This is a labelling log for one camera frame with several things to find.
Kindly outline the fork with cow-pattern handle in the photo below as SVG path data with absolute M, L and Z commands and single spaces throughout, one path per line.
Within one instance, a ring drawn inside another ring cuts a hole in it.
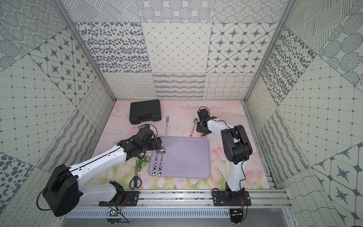
M 156 158 L 154 161 L 154 165 L 153 165 L 153 170 L 152 170 L 152 175 L 156 174 L 156 169 L 157 169 L 157 159 L 158 159 L 158 155 L 160 154 L 160 150 L 156 150 Z

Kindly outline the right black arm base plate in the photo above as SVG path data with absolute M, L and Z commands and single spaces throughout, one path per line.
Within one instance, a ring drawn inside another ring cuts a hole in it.
M 238 192 L 213 190 L 211 195 L 214 206 L 251 206 L 251 197 L 245 189 Z

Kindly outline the spoon with cow-pattern handle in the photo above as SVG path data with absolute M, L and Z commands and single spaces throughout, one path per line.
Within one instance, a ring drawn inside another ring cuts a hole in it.
M 160 155 L 161 155 L 161 159 L 160 159 L 160 163 L 159 163 L 159 168 L 158 168 L 158 176 L 161 176 L 162 174 L 162 163 L 163 163 L 163 156 L 166 153 L 166 149 L 164 146 L 161 147 L 160 149 Z

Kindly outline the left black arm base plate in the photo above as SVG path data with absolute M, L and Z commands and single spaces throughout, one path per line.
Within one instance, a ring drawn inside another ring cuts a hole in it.
M 101 201 L 98 205 L 100 207 L 136 207 L 139 195 L 139 191 L 117 192 L 111 201 Z

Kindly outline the spoon with pink handle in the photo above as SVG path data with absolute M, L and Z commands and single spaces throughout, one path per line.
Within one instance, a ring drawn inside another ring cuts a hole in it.
M 194 131 L 195 131 L 195 128 L 196 128 L 196 126 L 197 126 L 197 123 L 198 123 L 198 118 L 195 118 L 194 120 L 193 120 L 193 128 L 192 128 L 192 131 L 191 131 L 191 133 L 190 133 L 190 138 L 193 136 L 193 134 L 194 134 Z

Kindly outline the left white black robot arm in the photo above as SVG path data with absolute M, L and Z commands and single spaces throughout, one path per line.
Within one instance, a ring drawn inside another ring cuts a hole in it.
M 99 206 L 117 207 L 127 201 L 125 189 L 117 181 L 104 186 L 86 186 L 86 183 L 107 169 L 140 158 L 142 153 L 158 150 L 162 139 L 151 130 L 142 126 L 138 133 L 119 141 L 108 151 L 72 166 L 57 166 L 39 196 L 43 197 L 54 216 L 61 217 L 83 204 L 98 203 Z

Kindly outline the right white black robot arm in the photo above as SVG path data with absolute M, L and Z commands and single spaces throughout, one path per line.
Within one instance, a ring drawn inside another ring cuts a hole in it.
M 246 180 L 244 168 L 253 153 L 246 130 L 242 125 L 228 125 L 210 115 L 207 107 L 200 107 L 197 111 L 197 132 L 206 136 L 216 133 L 221 136 L 224 154 L 230 162 L 229 177 L 226 182 L 226 197 L 237 199 L 244 196 L 243 181 Z

